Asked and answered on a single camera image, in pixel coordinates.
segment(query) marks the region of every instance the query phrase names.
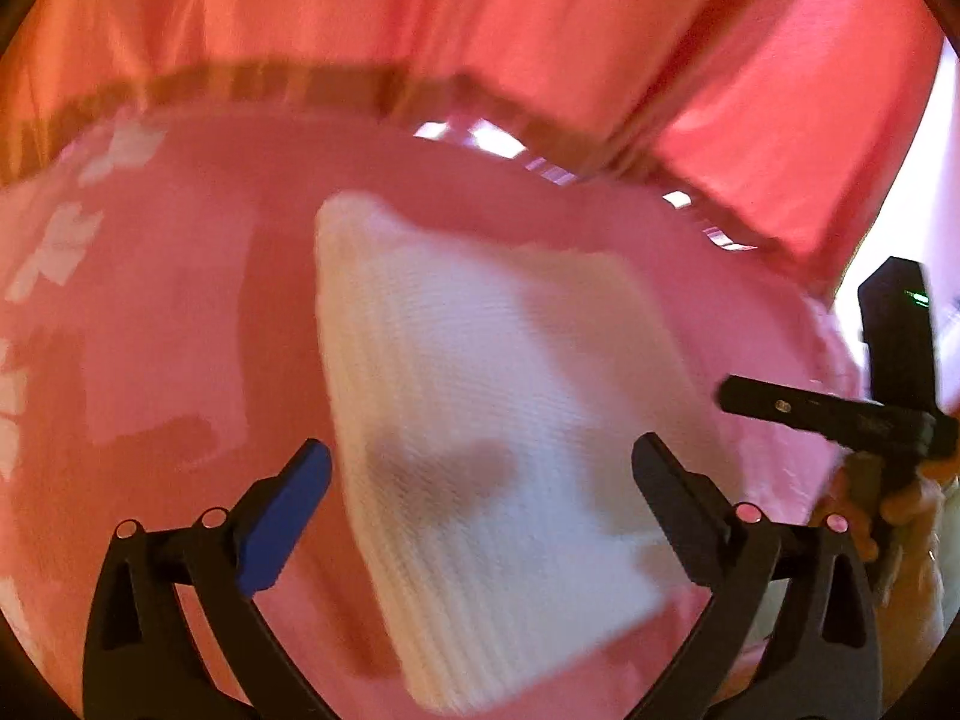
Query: green light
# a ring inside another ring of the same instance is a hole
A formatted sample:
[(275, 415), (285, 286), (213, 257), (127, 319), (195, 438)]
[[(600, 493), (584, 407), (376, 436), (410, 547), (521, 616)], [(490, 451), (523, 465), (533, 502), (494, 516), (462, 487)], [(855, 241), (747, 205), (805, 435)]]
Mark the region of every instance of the green light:
[(928, 298), (926, 295), (923, 295), (922, 293), (912, 293), (909, 292), (909, 290), (907, 291), (907, 294), (918, 306), (923, 306), (923, 308), (930, 307), (930, 298)]

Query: orange curtain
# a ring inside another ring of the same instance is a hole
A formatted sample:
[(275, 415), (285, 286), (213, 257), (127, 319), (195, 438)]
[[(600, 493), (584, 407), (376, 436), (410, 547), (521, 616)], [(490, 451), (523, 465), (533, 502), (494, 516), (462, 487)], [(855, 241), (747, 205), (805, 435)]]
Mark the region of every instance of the orange curtain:
[(0, 181), (130, 104), (466, 110), (580, 177), (688, 186), (828, 298), (940, 40), (920, 0), (40, 0), (0, 60)]

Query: white cloth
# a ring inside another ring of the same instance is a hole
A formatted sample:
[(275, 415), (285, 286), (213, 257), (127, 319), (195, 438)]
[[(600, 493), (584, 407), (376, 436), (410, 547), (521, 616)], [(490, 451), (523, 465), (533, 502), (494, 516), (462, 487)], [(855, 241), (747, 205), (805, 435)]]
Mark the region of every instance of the white cloth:
[(635, 276), (360, 193), (325, 201), (316, 250), (336, 469), (416, 702), (484, 709), (662, 608), (686, 579), (632, 444), (741, 483)]

